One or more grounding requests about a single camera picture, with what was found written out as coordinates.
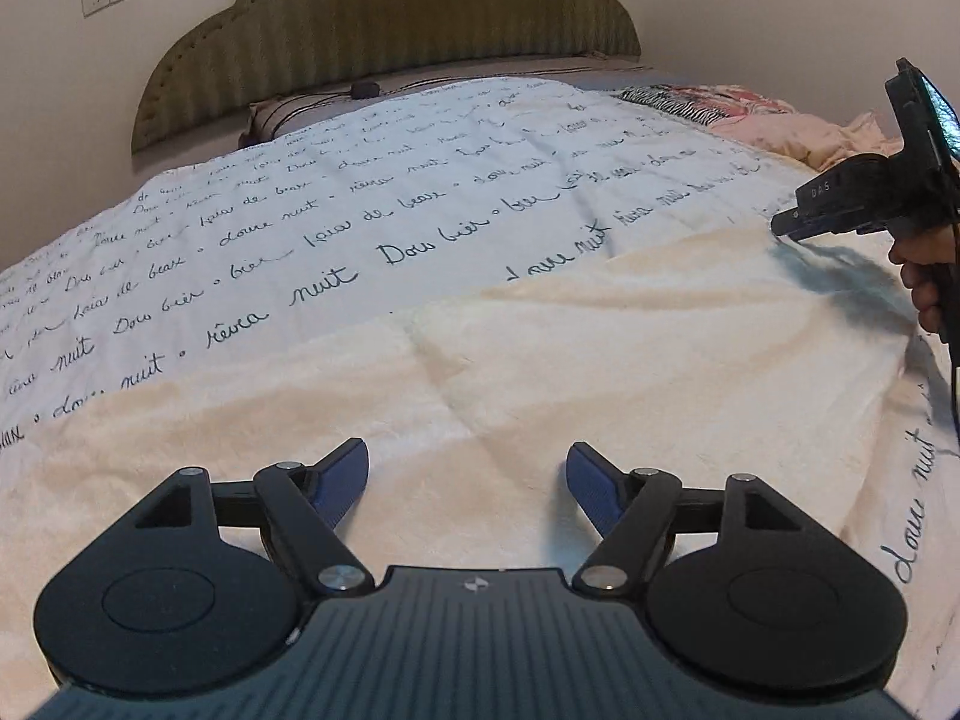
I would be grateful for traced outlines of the person's right hand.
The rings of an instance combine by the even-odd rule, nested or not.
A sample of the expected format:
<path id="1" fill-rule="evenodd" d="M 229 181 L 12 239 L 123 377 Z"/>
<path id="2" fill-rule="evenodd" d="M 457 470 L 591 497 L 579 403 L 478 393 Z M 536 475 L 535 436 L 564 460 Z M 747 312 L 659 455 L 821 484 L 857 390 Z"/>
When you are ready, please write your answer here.
<path id="1" fill-rule="evenodd" d="M 939 288 L 932 279 L 932 267 L 952 263 L 953 254 L 948 227 L 936 227 L 914 238 L 896 239 L 889 252 L 890 262 L 900 268 L 901 282 L 910 291 L 919 327 L 928 333 L 939 333 L 942 325 Z"/>

